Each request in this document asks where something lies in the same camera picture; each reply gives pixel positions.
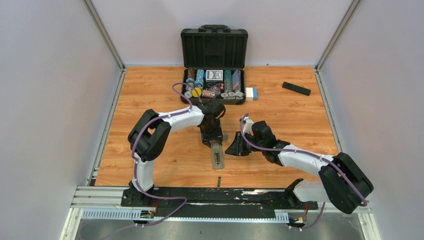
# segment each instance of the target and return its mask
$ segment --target black case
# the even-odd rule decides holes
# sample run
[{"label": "black case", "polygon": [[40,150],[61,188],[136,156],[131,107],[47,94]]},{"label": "black case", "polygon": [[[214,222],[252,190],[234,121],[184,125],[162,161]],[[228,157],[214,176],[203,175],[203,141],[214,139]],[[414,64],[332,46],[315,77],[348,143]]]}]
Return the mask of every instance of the black case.
[{"label": "black case", "polygon": [[[198,29],[186,28],[181,31],[182,55],[184,67],[203,70],[240,70],[241,92],[246,93],[245,67],[248,32],[244,29],[230,29],[226,25],[203,25]],[[182,81],[186,82],[189,70],[184,70]],[[218,96],[223,104],[243,104],[243,99],[223,99]],[[192,97],[193,103],[199,98]],[[213,98],[201,98],[203,103],[208,103]]]}]

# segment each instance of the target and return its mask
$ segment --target gray floor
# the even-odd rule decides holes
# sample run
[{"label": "gray floor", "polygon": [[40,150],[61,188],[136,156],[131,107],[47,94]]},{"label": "gray floor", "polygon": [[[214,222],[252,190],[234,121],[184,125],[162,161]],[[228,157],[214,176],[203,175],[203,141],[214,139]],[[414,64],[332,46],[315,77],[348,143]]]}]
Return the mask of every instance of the gray floor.
[{"label": "gray floor", "polygon": [[[311,224],[317,214],[308,214]],[[99,240],[122,227],[127,220],[85,219],[81,223],[84,240]],[[296,232],[278,223],[223,223],[165,221],[145,228],[131,227],[108,240],[364,240],[356,214],[325,213],[312,229]]]}]

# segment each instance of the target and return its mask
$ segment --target white wall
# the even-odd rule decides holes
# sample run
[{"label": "white wall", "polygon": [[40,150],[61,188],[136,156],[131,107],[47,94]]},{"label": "white wall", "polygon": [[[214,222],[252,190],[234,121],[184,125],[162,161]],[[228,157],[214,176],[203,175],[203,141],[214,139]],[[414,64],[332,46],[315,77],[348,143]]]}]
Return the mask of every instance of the white wall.
[{"label": "white wall", "polygon": [[57,240],[119,70],[82,1],[0,1],[0,239]]},{"label": "white wall", "polygon": [[345,151],[374,184],[382,239],[422,239],[424,2],[364,0],[323,68]]},{"label": "white wall", "polygon": [[181,30],[204,24],[246,29],[246,65],[314,65],[351,1],[93,0],[126,65],[182,65]]}]

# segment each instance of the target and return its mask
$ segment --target wooden tabletop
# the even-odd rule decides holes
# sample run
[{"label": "wooden tabletop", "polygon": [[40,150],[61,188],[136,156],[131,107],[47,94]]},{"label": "wooden tabletop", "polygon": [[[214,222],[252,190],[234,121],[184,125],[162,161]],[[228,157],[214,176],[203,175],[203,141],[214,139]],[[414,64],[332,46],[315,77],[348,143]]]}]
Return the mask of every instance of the wooden tabletop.
[{"label": "wooden tabletop", "polygon": [[[184,67],[129,67],[113,116],[96,186],[127,186],[134,161],[127,141],[144,111],[170,112],[187,106],[171,86],[183,79]],[[266,121],[277,139],[320,154],[337,154],[336,144],[312,67],[245,67],[247,87],[256,87],[258,100],[226,105],[221,118],[228,139],[225,151],[240,130],[240,117]],[[282,88],[283,82],[310,89],[305,96]],[[284,188],[295,179],[316,180],[306,172],[269,163],[260,152],[249,156],[224,156],[225,168],[212,168],[210,149],[201,143],[200,129],[188,127],[169,135],[156,159],[155,186]]]}]

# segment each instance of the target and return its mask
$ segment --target remote control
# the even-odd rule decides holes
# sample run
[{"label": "remote control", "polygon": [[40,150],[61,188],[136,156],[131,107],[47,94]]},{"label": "remote control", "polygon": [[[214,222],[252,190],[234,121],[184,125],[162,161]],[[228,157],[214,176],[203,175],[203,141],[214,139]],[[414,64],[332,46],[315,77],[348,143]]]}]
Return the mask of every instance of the remote control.
[{"label": "remote control", "polygon": [[292,90],[296,93],[306,95],[306,96],[309,96],[311,94],[310,89],[307,89],[307,88],[304,88],[304,87],[301,87],[301,86],[298,86],[298,85],[294,85],[294,84],[288,83],[286,81],[282,84],[282,87],[285,88],[285,89],[288,89],[288,90]]}]

